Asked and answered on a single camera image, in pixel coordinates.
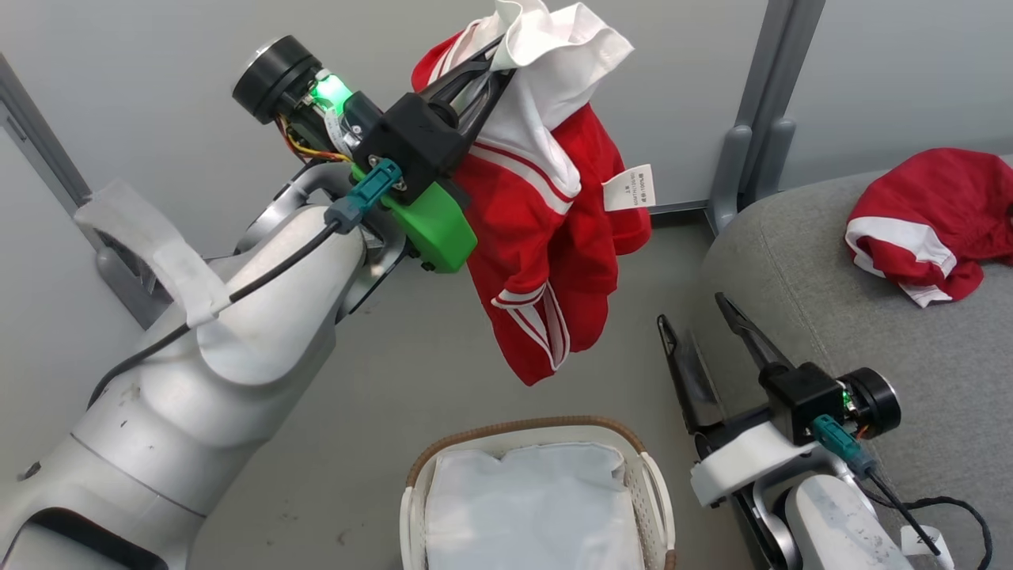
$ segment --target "red and white garment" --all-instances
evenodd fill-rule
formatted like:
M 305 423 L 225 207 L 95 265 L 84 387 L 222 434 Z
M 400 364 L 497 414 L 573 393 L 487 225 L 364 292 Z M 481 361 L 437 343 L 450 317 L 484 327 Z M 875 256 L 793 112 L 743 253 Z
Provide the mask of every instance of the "red and white garment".
M 900 284 L 922 308 L 960 301 L 979 261 L 1013 261 L 1013 169 L 998 156 L 927 150 L 872 182 L 848 219 L 855 264 Z
M 468 268 L 508 363 L 528 386 L 590 348 L 616 290 L 616 254 L 650 236 L 644 209 L 605 211 L 622 158 L 588 101 L 632 51 L 582 4 L 496 1 L 496 13 L 434 48 L 420 90 L 500 34 L 493 69 L 520 68 L 455 181 L 478 236 Z

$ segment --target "gray wall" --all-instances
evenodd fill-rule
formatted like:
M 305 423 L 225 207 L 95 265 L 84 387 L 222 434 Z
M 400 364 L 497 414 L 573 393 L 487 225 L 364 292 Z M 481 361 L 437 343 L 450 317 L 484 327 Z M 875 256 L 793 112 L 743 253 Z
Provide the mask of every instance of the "gray wall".
M 95 250 L 3 129 L 0 188 L 0 477 L 12 478 L 66 437 L 97 380 L 130 354 L 141 328 L 99 278 Z
M 706 197 L 766 0 L 590 4 L 638 50 L 595 98 L 627 162 L 653 163 L 661 202 Z M 274 128 L 230 97 L 257 46 L 293 33 L 386 105 L 428 48 L 492 9 L 491 0 L 6 0 L 0 51 L 92 189 L 128 179 L 213 254 L 231 249 L 298 166 Z
M 1013 152 L 1013 3 L 828 0 L 788 116 L 781 187 L 936 146 Z

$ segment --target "wire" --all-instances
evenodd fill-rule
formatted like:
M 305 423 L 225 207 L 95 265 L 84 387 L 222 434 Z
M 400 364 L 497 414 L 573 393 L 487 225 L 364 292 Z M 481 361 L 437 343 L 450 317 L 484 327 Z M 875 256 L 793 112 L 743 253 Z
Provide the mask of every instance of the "wire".
M 289 145 L 289 149 L 296 153 L 297 156 L 311 156 L 313 158 L 323 158 L 333 162 L 352 162 L 352 159 L 339 152 L 325 152 L 322 150 L 313 150 L 312 148 L 306 148 L 296 142 L 296 139 L 292 137 L 289 132 L 289 119 L 285 117 L 284 114 L 279 114 L 276 123 L 279 125 L 279 129 L 282 131 L 282 135 L 285 136 L 285 141 Z
M 870 469 L 868 471 L 868 474 L 869 474 L 869 479 L 872 480 L 872 483 L 874 483 L 876 487 L 878 487 L 879 490 L 882 491 L 883 495 L 886 495 L 886 498 L 889 499 L 889 502 L 893 503 L 893 508 L 901 513 L 901 516 L 903 516 L 905 519 L 908 520 L 908 524 L 911 524 L 911 526 L 915 530 L 915 533 L 918 534 L 918 537 L 922 539 L 923 543 L 925 543 L 925 546 L 929 547 L 929 550 L 932 551 L 933 555 L 939 556 L 940 555 L 939 547 L 937 547 L 936 544 L 932 542 L 932 539 L 930 539 L 928 534 L 925 533 L 925 530 L 922 528 L 922 525 L 919 524 L 917 520 L 915 520 L 914 515 L 911 514 L 911 511 L 908 510 L 908 507 L 904 506 L 904 503 L 901 502 L 901 499 L 899 499 L 898 496 L 893 493 L 893 490 L 890 489 L 888 485 L 886 485 L 886 483 L 879 477 L 879 474 L 877 474 L 874 470 Z
M 893 503 L 890 503 L 886 499 L 876 495 L 875 493 L 869 491 L 868 489 L 862 488 L 862 493 L 868 497 L 872 502 L 884 506 L 886 508 L 897 509 Z M 978 565 L 978 570 L 986 570 L 990 564 L 992 564 L 992 553 L 994 550 L 994 545 L 992 543 L 992 530 L 989 528 L 989 523 L 982 516 L 982 513 L 978 512 L 978 509 L 970 506 L 967 501 L 961 501 L 960 499 L 954 499 L 953 497 L 947 497 L 941 495 L 939 497 L 926 497 L 924 499 L 918 499 L 913 503 L 904 503 L 904 506 L 909 510 L 918 510 L 920 508 L 931 507 L 934 505 L 953 505 L 960 507 L 970 513 L 975 517 L 975 520 L 982 526 L 982 541 L 985 543 L 985 556 L 982 557 L 982 562 Z
M 327 224 L 322 230 L 320 230 L 319 233 L 313 236 L 313 239 L 310 239 L 299 249 L 296 249 L 296 251 L 291 255 L 289 255 L 288 257 L 286 257 L 285 260 L 270 267 L 266 272 L 264 272 L 260 276 L 257 276 L 253 280 L 244 284 L 243 288 L 240 288 L 235 293 L 230 295 L 229 301 L 235 304 L 240 300 L 249 297 L 257 290 L 263 288 L 264 284 L 277 278 L 280 274 L 291 268 L 292 265 L 302 260 L 306 255 L 312 253 L 313 250 L 319 247 L 321 243 L 326 241 L 327 238 L 330 237 L 332 233 L 334 233 L 334 231 L 337 229 L 337 226 L 338 226 L 337 222 L 331 222 Z M 155 354 L 156 352 L 174 343 L 180 337 L 188 333 L 189 330 L 190 328 L 184 323 L 179 327 L 175 328 L 168 335 L 156 341 L 148 348 L 145 348 L 137 352 L 133 356 L 128 357 L 120 364 L 116 364 L 115 367 L 110 369 L 109 372 L 106 373 L 105 376 L 103 376 L 100 381 L 98 381 L 98 384 L 95 385 L 95 389 L 91 391 L 91 398 L 88 399 L 88 408 L 91 408 L 91 406 L 95 402 L 97 402 L 99 398 L 101 398 L 102 394 L 105 392 L 106 387 L 109 386 L 109 383 L 111 383 L 113 379 L 134 369 L 138 364 L 144 362 L 149 356 Z

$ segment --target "black cable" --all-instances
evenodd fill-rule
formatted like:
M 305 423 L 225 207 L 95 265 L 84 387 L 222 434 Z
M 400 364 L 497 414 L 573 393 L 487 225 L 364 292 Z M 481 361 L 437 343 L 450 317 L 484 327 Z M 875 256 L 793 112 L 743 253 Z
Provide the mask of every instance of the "black cable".
M 282 274 L 283 272 L 291 268 L 292 265 L 302 260 L 303 257 L 312 253 L 314 249 L 319 247 L 321 243 L 326 241 L 327 238 L 330 237 L 332 233 L 334 233 L 334 230 L 337 229 L 337 226 L 338 226 L 337 222 L 331 222 L 327 224 L 322 230 L 320 230 L 319 233 L 313 236 L 313 239 L 310 239 L 309 241 L 306 242 L 305 245 L 303 245 L 299 249 L 296 249 L 296 251 L 291 255 L 289 255 L 288 257 L 286 257 L 285 260 L 270 267 L 270 269 L 268 269 L 266 272 L 264 272 L 260 276 L 257 276 L 256 278 L 245 284 L 245 287 L 240 288 L 234 294 L 229 296 L 229 301 L 235 304 L 238 301 L 250 296 L 260 288 L 263 288 L 264 284 L 270 282 L 276 277 L 278 277 L 278 275 Z M 189 327 L 187 327 L 186 324 L 184 323 L 179 327 L 177 327 L 176 329 L 174 329 L 171 333 L 169 333 L 165 337 L 156 341 L 148 348 L 145 348 L 139 351 L 138 353 L 134 354 L 133 356 L 128 357 L 126 360 L 124 360 L 120 364 L 116 364 L 111 370 L 109 370 L 109 372 L 106 373 L 105 376 L 102 377 L 100 381 L 98 381 L 98 384 L 95 385 L 95 390 L 91 391 L 91 398 L 88 399 L 88 408 L 91 408 L 92 404 L 98 401 L 98 399 L 102 396 L 102 393 L 105 391 L 105 388 L 109 386 L 109 383 L 111 383 L 113 379 L 130 371 L 131 369 L 137 367 L 138 364 L 144 362 L 144 360 L 147 359 L 149 356 L 155 354 L 156 352 L 174 343 L 180 337 L 188 333 L 189 330 L 190 330 Z
M 886 485 L 886 483 L 879 477 L 879 475 L 875 471 L 869 470 L 868 474 L 869 474 L 869 479 L 872 480 L 872 483 L 874 483 L 876 487 L 878 487 L 879 490 L 882 491 L 883 495 L 886 495 L 886 498 L 889 499 L 889 502 L 893 503 L 893 508 L 901 513 L 901 516 L 903 516 L 905 519 L 908 520 L 908 524 L 911 524 L 911 526 L 915 530 L 915 533 L 918 533 L 918 537 L 922 539 L 922 542 L 925 543 L 925 546 L 929 547 L 929 550 L 932 551 L 933 555 L 939 556 L 940 555 L 939 547 L 937 547 L 936 544 L 932 542 L 932 539 L 930 539 L 929 535 L 925 532 L 924 528 L 922 528 L 922 525 L 919 524 L 917 520 L 915 520 L 914 515 L 911 514 L 911 511 L 908 510 L 908 507 L 904 506 L 904 503 L 901 501 L 901 499 L 898 498 L 897 494 L 893 493 L 893 490 L 890 489 L 888 485 Z
M 884 506 L 886 508 L 895 509 L 892 503 L 883 499 L 882 497 L 872 493 L 868 489 L 862 489 L 862 493 L 868 497 L 872 502 Z M 904 503 L 904 506 L 909 510 L 918 510 L 920 508 L 931 507 L 933 505 L 953 505 L 960 507 L 970 513 L 975 517 L 975 520 L 982 526 L 982 541 L 985 543 L 985 556 L 982 557 L 982 562 L 978 565 L 978 570 L 986 570 L 990 564 L 992 564 L 992 553 L 994 546 L 992 544 L 992 530 L 989 528 L 989 523 L 982 516 L 982 513 L 978 512 L 978 509 L 970 506 L 967 501 L 961 501 L 960 499 L 954 499 L 953 497 L 947 497 L 945 495 L 939 497 L 926 497 L 924 499 L 918 499 L 912 503 Z

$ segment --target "yellow wire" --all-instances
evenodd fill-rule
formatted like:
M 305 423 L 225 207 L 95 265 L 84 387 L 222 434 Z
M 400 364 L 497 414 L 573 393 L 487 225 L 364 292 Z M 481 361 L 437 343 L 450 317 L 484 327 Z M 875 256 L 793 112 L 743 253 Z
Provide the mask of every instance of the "yellow wire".
M 292 143 L 292 147 L 303 154 L 308 154 L 310 156 L 318 156 L 320 158 L 327 158 L 329 160 L 334 160 L 337 162 L 352 162 L 352 159 L 339 152 L 322 152 L 319 150 L 313 150 L 312 148 L 306 148 L 296 142 L 296 139 L 292 138 L 289 134 L 289 119 L 284 115 L 279 115 L 282 118 L 282 127 L 285 130 L 285 136 L 289 138 L 289 142 Z

